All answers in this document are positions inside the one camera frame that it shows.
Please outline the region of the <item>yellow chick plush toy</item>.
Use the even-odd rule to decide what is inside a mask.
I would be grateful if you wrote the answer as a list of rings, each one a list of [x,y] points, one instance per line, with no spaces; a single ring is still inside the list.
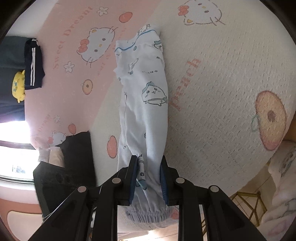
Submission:
[[[12,96],[21,103],[25,99],[25,70],[17,72],[14,76],[12,87]]]

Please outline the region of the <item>light blue cartoon print shorts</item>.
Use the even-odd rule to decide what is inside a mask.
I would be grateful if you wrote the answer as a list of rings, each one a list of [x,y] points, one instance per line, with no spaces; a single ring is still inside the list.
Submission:
[[[160,165],[168,132],[168,84],[157,27],[147,24],[130,40],[118,40],[115,73],[122,85],[118,167],[138,160],[134,198],[126,215],[134,222],[157,223],[170,216],[163,200]]]

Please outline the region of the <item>window with dark frame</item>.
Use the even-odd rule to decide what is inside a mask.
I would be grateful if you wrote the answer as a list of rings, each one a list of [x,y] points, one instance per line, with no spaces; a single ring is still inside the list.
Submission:
[[[32,184],[38,156],[26,121],[1,123],[1,180]]]

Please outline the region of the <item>navy garment with white stripes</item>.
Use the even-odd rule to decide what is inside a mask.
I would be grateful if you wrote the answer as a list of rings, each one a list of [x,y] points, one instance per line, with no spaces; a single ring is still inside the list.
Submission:
[[[45,76],[43,69],[43,56],[37,39],[26,41],[24,49],[25,58],[25,90],[41,88]]]

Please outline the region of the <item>pink white Hello Kitty blanket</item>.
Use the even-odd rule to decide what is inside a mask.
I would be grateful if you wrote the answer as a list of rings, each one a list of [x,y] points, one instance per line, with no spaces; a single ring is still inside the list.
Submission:
[[[124,149],[115,54],[136,53],[154,33],[167,101],[152,109],[168,113],[168,164],[231,195],[269,161],[295,113],[295,44],[260,1],[58,1],[37,35],[42,87],[25,99],[32,145],[89,131],[97,181],[110,177]]]

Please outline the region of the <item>dark green curtain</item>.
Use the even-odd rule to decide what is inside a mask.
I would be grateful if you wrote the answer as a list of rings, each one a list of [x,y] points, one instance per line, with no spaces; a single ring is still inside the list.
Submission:
[[[31,38],[4,37],[1,42],[1,123],[25,120],[25,102],[12,96],[11,87],[17,72],[25,70],[25,43]]]

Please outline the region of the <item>cream folded garment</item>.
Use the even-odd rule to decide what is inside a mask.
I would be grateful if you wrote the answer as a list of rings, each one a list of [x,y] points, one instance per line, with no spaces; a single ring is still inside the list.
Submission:
[[[48,149],[38,148],[39,162],[49,163],[64,168],[64,155],[60,147],[50,147]]]

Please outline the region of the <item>black garment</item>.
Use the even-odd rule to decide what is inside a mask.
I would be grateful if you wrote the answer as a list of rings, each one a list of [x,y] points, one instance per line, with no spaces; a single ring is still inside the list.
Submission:
[[[96,174],[90,132],[67,136],[58,145],[64,155],[64,165],[70,180],[76,185],[96,186]]]

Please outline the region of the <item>white printed pajama garment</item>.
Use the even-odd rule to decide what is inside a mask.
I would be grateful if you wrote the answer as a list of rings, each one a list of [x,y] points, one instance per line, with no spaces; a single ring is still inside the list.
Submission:
[[[268,171],[275,192],[258,230],[266,240],[281,240],[295,219],[295,142],[281,142],[270,159]]]

